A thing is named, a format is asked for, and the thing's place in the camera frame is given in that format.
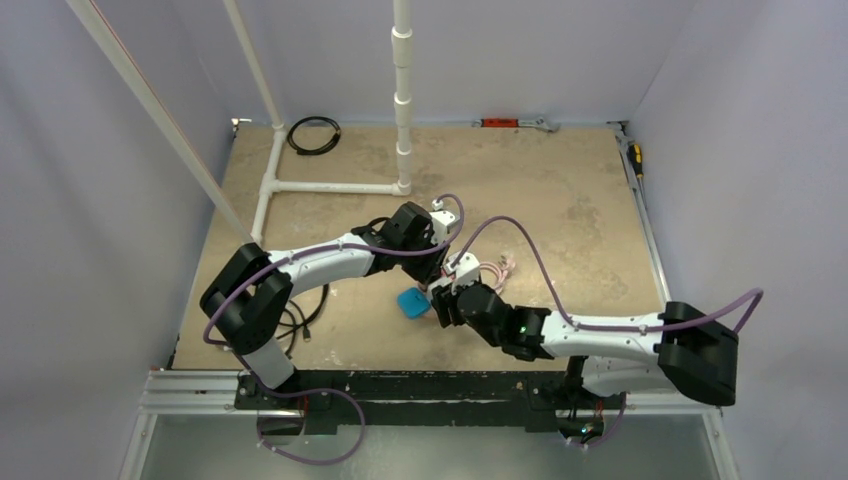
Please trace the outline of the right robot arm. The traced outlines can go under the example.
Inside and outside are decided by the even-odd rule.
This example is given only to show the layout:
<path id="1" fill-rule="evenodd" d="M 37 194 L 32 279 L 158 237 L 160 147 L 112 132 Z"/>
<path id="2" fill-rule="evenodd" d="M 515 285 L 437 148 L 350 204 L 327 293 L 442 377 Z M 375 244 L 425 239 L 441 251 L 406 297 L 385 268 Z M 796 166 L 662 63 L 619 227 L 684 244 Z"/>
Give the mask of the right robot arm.
<path id="1" fill-rule="evenodd" d="M 736 402 L 737 332 L 685 302 L 635 316 L 565 318 L 510 305 L 480 281 L 432 285 L 427 297 L 442 327 L 466 325 L 521 361 L 567 359 L 561 392 L 573 406 L 643 390 L 675 390 L 717 407 Z"/>

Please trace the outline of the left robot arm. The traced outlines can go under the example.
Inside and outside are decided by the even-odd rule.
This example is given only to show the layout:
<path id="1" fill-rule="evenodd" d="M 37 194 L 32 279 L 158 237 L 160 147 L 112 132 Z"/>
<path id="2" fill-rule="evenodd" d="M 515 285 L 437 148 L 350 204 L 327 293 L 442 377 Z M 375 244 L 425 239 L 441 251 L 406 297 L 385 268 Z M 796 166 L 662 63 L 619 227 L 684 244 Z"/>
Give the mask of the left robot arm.
<path id="1" fill-rule="evenodd" d="M 402 269 L 419 284 L 440 271 L 460 215 L 427 211 L 414 202 L 393 215 L 357 226 L 335 240 L 284 251 L 256 243 L 237 249 L 201 295 L 208 318 L 203 337 L 217 330 L 224 343 L 260 381 L 259 395 L 272 408 L 297 399 L 296 368 L 275 334 L 289 301 L 333 282 Z"/>

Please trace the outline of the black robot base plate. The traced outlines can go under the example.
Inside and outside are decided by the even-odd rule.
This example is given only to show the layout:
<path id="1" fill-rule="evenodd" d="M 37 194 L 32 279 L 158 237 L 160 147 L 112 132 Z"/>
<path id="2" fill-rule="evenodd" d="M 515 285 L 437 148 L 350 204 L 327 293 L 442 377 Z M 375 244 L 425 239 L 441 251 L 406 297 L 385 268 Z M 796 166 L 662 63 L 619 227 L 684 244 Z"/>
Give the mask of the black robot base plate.
<path id="1" fill-rule="evenodd" d="M 267 414 L 302 413 L 309 434 L 342 425 L 517 427 L 580 433 L 596 407 L 606 416 L 622 397 L 599 397 L 562 371 L 302 370 L 273 393 L 237 378 L 234 406 Z"/>

